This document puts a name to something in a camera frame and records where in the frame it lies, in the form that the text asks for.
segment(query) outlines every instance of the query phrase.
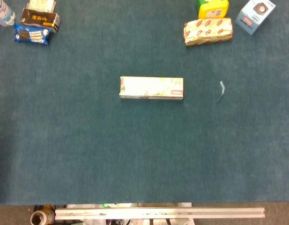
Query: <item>wrapped package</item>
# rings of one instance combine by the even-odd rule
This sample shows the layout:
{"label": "wrapped package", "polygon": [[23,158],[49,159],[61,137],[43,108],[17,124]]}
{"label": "wrapped package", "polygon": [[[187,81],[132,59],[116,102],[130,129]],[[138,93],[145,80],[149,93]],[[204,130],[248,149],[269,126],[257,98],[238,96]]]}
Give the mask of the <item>wrapped package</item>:
{"label": "wrapped package", "polygon": [[15,38],[14,41],[28,42],[28,43],[39,43],[42,45],[49,45],[47,39],[51,32],[51,28],[41,28],[41,27],[26,27],[22,24],[14,24]]}
{"label": "wrapped package", "polygon": [[121,98],[183,99],[183,78],[121,76]]}
{"label": "wrapped package", "polygon": [[185,45],[201,45],[231,40],[233,23],[230,18],[206,18],[185,23]]}

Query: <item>gray floor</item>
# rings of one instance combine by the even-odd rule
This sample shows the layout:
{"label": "gray floor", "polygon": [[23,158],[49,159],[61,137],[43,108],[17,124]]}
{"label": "gray floor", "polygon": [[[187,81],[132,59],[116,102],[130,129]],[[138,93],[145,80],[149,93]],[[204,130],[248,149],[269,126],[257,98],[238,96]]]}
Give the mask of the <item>gray floor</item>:
{"label": "gray floor", "polygon": [[[261,219],[197,219],[195,225],[289,225],[289,202],[200,203],[194,207],[264,207]],[[0,225],[30,224],[30,206],[0,206]]]}

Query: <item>small product box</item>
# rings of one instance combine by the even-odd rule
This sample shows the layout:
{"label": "small product box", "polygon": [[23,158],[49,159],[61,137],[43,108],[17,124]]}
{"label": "small product box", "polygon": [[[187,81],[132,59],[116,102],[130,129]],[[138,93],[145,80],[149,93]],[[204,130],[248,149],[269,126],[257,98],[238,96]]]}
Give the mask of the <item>small product box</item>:
{"label": "small product box", "polygon": [[183,99],[183,78],[121,76],[121,98]]}
{"label": "small product box", "polygon": [[38,12],[24,8],[20,23],[25,26],[52,28],[54,33],[58,32],[60,26],[60,16],[57,13]]}
{"label": "small product box", "polygon": [[240,11],[235,23],[253,34],[274,8],[275,4],[269,0],[250,0]]}

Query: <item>cardboard box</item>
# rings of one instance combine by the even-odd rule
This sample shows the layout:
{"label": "cardboard box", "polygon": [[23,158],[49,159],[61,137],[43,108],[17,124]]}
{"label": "cardboard box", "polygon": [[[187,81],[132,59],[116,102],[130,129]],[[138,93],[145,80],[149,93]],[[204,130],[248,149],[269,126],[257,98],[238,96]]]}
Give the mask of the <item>cardboard box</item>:
{"label": "cardboard box", "polygon": [[231,40],[233,22],[231,18],[198,19],[185,23],[185,45],[201,45]]}
{"label": "cardboard box", "polygon": [[120,77],[121,98],[183,99],[183,78]]}
{"label": "cardboard box", "polygon": [[61,20],[57,13],[38,12],[24,8],[20,23],[25,26],[52,28],[52,31],[57,33]]}
{"label": "cardboard box", "polygon": [[235,23],[253,34],[274,8],[275,4],[269,0],[250,0],[240,11]]}

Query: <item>food packaging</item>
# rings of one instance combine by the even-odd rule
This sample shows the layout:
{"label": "food packaging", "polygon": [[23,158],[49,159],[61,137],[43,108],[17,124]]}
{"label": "food packaging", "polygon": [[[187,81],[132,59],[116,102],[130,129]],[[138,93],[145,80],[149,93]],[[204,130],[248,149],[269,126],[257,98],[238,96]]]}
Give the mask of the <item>food packaging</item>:
{"label": "food packaging", "polygon": [[201,45],[231,40],[233,23],[231,18],[207,18],[185,23],[185,45]]}
{"label": "food packaging", "polygon": [[52,32],[57,33],[61,20],[57,13],[38,12],[24,8],[20,23],[25,26],[52,28]]}
{"label": "food packaging", "polygon": [[42,45],[49,45],[48,37],[51,32],[51,28],[41,27],[28,27],[22,24],[14,24],[15,36],[14,41],[28,42],[28,43],[39,43]]}

